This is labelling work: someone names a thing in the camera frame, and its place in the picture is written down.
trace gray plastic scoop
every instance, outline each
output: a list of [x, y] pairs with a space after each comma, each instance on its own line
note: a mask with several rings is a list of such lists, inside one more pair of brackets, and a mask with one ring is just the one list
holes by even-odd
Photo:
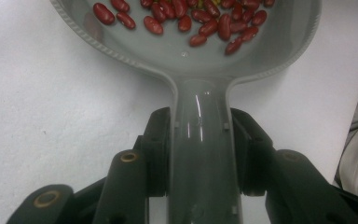
[[[191, 48], [197, 33], [180, 33], [177, 20], [164, 23], [164, 35], [143, 25], [151, 15], [139, 0], [130, 1], [137, 23], [105, 26], [92, 14], [97, 1], [51, 0], [65, 22], [94, 48], [140, 72], [165, 80], [175, 95], [172, 108], [168, 223], [239, 224], [231, 115], [227, 92], [240, 82], [273, 75], [293, 63], [312, 40], [321, 13], [320, 0], [276, 0], [257, 36], [225, 56], [227, 42], [217, 35]], [[101, 0], [114, 11], [107, 0]]]

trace metal screw hole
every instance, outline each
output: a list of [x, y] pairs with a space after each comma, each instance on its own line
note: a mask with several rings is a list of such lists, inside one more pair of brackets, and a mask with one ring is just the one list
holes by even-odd
[[34, 206], [37, 208], [49, 207], [56, 203], [60, 198], [60, 193], [57, 190], [50, 190], [37, 196], [34, 200]]
[[293, 153], [293, 152], [284, 152], [283, 153], [283, 157], [287, 160], [287, 161], [299, 161], [300, 160], [300, 157], [296, 154], [296, 153]]
[[120, 159], [124, 162], [136, 161], [138, 159], [138, 155], [133, 152], [126, 153], [120, 157]]

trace scoop handle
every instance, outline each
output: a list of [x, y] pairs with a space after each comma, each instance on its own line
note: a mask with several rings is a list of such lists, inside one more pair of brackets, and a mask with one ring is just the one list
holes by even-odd
[[240, 224], [232, 122], [224, 79], [176, 81], [169, 224]]

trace red bean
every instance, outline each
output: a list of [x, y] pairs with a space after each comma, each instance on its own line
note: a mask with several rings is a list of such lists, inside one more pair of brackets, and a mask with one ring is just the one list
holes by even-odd
[[213, 19], [211, 21], [208, 21], [207, 23], [203, 24], [199, 28], [199, 34], [200, 35], [210, 36], [210, 35], [216, 33], [217, 26], [218, 26], [217, 20]]
[[257, 10], [260, 7], [259, 0], [241, 0], [241, 2], [246, 9]]
[[123, 23], [124, 26], [132, 30], [135, 28], [135, 21], [125, 12], [118, 12], [117, 19]]
[[243, 33], [241, 34], [240, 38], [242, 42], [247, 42], [251, 39], [253, 39], [253, 37], [255, 37], [255, 35], [257, 35], [258, 33], [258, 28], [256, 26], [250, 26], [248, 28], [246, 28]]
[[191, 29], [191, 18], [187, 15], [179, 19], [178, 29], [180, 32], [186, 32]]
[[128, 12], [130, 5], [125, 0], [110, 0], [110, 3], [117, 11]]
[[245, 22], [249, 22], [252, 20], [252, 17], [254, 16], [255, 11], [252, 9], [246, 9], [242, 14], [242, 20]]
[[259, 26], [262, 25], [267, 19], [267, 12], [265, 10], [259, 10], [255, 13], [252, 18], [252, 25]]
[[235, 0], [222, 0], [220, 6], [222, 6], [222, 8], [231, 8], [235, 2]]
[[242, 17], [242, 6], [239, 2], [234, 3], [234, 8], [231, 11], [231, 18], [234, 21], [240, 20]]
[[187, 0], [187, 5], [189, 7], [195, 7], [198, 2], [199, 2], [199, 0]]
[[199, 22], [202, 22], [202, 23], [208, 22], [211, 19], [213, 19], [211, 14], [209, 14], [208, 12], [206, 12], [204, 10], [201, 10], [201, 9], [193, 9], [193, 10], [191, 10], [191, 17], [195, 21], [199, 21]]
[[275, 0], [264, 0], [264, 7], [273, 7]]
[[231, 31], [229, 29], [231, 24], [231, 17], [225, 13], [220, 17], [217, 27], [217, 33], [222, 40], [228, 41], [231, 37]]
[[92, 10], [97, 19], [105, 25], [110, 25], [115, 21], [115, 15], [102, 3], [94, 4]]
[[144, 25], [146, 29], [152, 34], [162, 35], [164, 32], [161, 24], [151, 16], [145, 16]]
[[158, 2], [154, 2], [151, 7], [153, 17], [159, 22], [163, 23], [167, 20], [167, 16], [162, 11], [162, 7]]
[[186, 0], [172, 0], [173, 9], [175, 10], [176, 18], [180, 19], [185, 16], [188, 5]]
[[191, 36], [189, 43], [191, 47], [198, 47], [200, 45], [205, 44], [206, 41], [207, 41], [206, 35], [193, 35]]
[[153, 0], [141, 0], [141, 6], [149, 8], [153, 4]]
[[236, 52], [242, 45], [242, 41], [240, 37], [235, 38], [233, 41], [229, 42], [226, 46], [226, 55], [233, 54]]
[[217, 18], [220, 16], [220, 10], [214, 5], [212, 0], [204, 0], [204, 7], [211, 16]]
[[165, 13], [168, 19], [173, 19], [176, 17], [171, 3], [167, 2], [166, 0], [159, 0], [159, 4], [161, 5], [162, 11]]
[[232, 34], [244, 31], [248, 27], [248, 23], [245, 21], [234, 21], [231, 23], [229, 30]]

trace white surface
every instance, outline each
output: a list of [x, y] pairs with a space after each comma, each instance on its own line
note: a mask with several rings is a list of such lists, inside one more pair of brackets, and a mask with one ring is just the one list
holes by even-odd
[[[230, 94], [232, 107], [250, 113], [276, 148], [304, 153], [329, 181], [357, 98], [352, 0], [325, 0], [319, 30], [297, 62]], [[49, 1], [0, 1], [0, 223], [40, 187], [63, 183], [78, 191], [104, 177], [150, 113], [171, 103], [164, 83], [84, 43]], [[248, 223], [265, 222], [259, 205], [244, 206]]]

